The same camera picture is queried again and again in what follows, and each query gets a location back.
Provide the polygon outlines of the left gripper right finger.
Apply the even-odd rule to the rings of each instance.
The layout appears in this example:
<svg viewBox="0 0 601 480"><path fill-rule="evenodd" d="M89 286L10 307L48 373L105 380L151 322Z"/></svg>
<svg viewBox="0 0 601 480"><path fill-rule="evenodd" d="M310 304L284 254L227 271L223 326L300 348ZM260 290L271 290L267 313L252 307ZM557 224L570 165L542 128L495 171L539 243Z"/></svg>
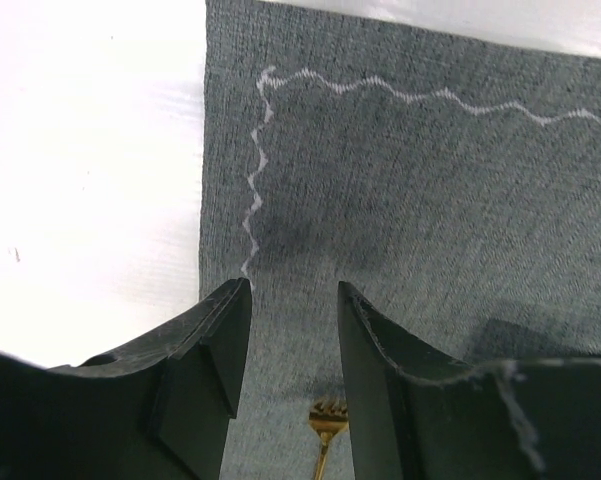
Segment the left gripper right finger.
<svg viewBox="0 0 601 480"><path fill-rule="evenodd" d="M338 286L359 479L601 479L601 356L471 365Z"/></svg>

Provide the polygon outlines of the gold fork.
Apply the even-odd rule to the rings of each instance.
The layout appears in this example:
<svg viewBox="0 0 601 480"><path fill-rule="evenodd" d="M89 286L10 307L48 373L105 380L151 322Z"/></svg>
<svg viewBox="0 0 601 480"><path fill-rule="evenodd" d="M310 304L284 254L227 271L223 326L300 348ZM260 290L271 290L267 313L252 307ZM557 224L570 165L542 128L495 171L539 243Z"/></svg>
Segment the gold fork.
<svg viewBox="0 0 601 480"><path fill-rule="evenodd" d="M333 439L349 428L346 401L342 398L324 398L316 401L309 410L308 425L320 440L313 479L321 480Z"/></svg>

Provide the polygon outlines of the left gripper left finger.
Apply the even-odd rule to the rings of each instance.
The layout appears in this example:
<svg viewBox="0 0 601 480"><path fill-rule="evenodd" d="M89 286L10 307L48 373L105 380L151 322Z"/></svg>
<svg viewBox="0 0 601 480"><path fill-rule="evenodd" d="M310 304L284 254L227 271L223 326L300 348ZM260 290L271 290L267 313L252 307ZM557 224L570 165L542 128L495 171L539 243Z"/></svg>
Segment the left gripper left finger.
<svg viewBox="0 0 601 480"><path fill-rule="evenodd" d="M0 353L0 479L215 479L238 412L252 312L232 279L78 366Z"/></svg>

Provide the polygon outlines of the dark grey cloth placemat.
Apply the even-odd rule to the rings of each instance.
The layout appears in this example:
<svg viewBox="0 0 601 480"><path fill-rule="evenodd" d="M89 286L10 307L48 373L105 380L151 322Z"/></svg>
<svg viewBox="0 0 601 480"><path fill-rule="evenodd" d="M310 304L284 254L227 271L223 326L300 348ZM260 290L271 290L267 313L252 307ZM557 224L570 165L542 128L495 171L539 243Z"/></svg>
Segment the dark grey cloth placemat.
<svg viewBox="0 0 601 480"><path fill-rule="evenodd" d="M465 361L601 353L601 59L206 6L200 291L253 319L225 479L308 479L337 287Z"/></svg>

